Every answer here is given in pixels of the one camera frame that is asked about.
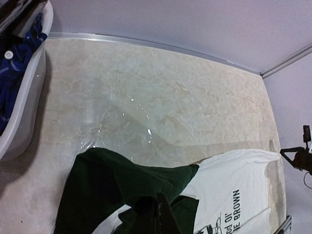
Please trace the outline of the white and green raglan shirt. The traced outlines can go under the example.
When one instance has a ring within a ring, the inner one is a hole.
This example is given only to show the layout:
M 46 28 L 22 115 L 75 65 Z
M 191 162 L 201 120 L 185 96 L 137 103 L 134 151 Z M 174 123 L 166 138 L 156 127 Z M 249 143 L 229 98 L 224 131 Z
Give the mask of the white and green raglan shirt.
M 164 194 L 182 234 L 269 234 L 267 167 L 279 153 L 233 150 L 187 166 L 143 166 L 104 148 L 76 156 L 57 234 L 135 234 L 136 203 Z

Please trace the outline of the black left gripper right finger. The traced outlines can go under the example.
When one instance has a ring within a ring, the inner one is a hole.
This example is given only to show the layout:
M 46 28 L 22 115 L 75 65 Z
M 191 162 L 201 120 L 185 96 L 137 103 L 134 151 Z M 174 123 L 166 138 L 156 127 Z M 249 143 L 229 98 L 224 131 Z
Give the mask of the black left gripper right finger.
M 164 194 L 157 194 L 157 233 L 181 234 L 171 206 Z

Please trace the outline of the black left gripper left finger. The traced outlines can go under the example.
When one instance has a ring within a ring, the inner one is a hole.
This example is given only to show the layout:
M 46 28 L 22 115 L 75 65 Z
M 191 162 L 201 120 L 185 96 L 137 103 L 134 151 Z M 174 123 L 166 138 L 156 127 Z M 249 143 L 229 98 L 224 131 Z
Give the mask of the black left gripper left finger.
M 156 200 L 151 197 L 143 197 L 136 203 L 135 209 L 137 213 L 135 233 L 156 234 Z

